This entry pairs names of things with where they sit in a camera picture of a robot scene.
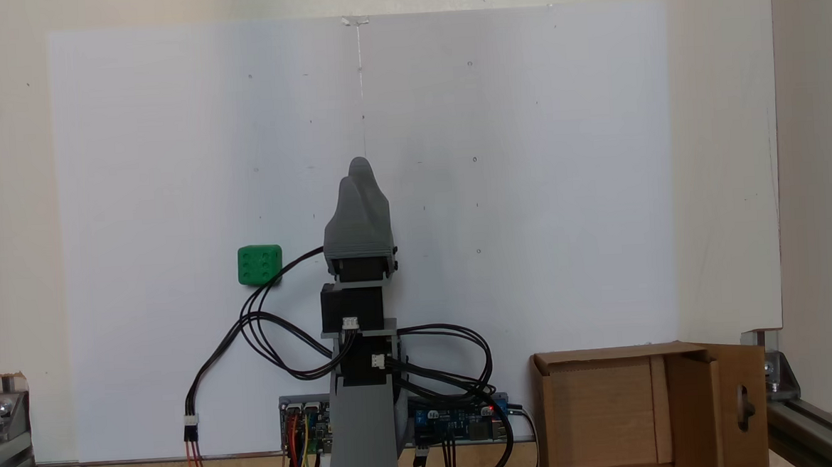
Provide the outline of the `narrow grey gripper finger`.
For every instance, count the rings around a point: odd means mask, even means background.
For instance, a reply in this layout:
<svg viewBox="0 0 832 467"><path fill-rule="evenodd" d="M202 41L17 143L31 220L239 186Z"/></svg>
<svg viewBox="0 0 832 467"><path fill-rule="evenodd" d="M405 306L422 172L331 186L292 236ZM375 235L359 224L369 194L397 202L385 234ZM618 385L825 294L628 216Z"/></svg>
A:
<svg viewBox="0 0 832 467"><path fill-rule="evenodd" d="M353 158L350 175L374 225L389 226L390 204L381 187L378 186L370 162L364 157Z"/></svg>

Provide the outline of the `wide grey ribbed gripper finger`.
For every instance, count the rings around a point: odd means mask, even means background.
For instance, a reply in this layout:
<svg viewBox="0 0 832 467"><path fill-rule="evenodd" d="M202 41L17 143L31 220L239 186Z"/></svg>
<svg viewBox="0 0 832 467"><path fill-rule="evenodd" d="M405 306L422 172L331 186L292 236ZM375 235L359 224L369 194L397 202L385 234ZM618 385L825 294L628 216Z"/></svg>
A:
<svg viewBox="0 0 832 467"><path fill-rule="evenodd" d="M374 225L351 176L342 179L338 188L334 216L325 226L324 245L391 245L393 231L390 225Z"/></svg>

